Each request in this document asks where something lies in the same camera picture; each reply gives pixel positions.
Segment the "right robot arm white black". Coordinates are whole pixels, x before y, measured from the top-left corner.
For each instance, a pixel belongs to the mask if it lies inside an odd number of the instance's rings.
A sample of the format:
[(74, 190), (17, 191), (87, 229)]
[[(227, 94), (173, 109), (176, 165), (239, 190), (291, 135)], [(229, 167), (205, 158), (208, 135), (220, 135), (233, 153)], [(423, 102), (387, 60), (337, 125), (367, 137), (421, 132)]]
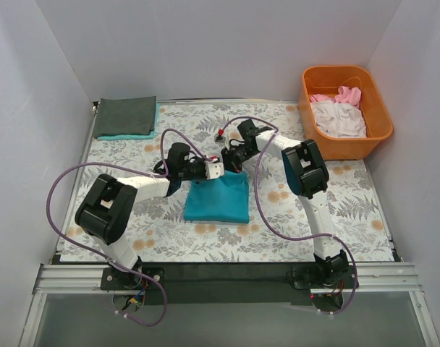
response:
[(315, 272), (311, 282), (324, 287), (343, 283), (350, 268), (350, 252), (343, 241), (335, 235), (334, 224), (328, 208), (327, 189), (329, 172), (314, 140), (297, 141), (279, 134), (272, 124), (257, 127), (252, 118), (244, 118), (237, 127), (242, 139), (232, 145), (222, 128), (216, 141), (224, 144), (221, 150), (225, 169), (239, 173), (242, 164), (257, 156), (255, 168), (261, 166), (264, 154), (282, 160), (288, 187), (297, 196), (306, 213), (311, 235), (291, 237), (280, 234), (266, 220), (258, 197), (258, 172), (255, 172), (254, 196), (258, 212), (269, 230), (287, 241), (313, 241)]

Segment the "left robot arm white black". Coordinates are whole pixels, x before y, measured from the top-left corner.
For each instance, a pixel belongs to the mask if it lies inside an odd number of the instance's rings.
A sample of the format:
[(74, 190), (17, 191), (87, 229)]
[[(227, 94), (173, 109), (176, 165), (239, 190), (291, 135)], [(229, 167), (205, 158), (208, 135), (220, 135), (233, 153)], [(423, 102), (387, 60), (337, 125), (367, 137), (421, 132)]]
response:
[(125, 236), (136, 203), (173, 195), (183, 181), (207, 179), (208, 161), (190, 157), (190, 146), (177, 142), (147, 176), (98, 176), (75, 213), (75, 223), (99, 245), (105, 258), (118, 264), (117, 280), (128, 289), (143, 279), (140, 258)]

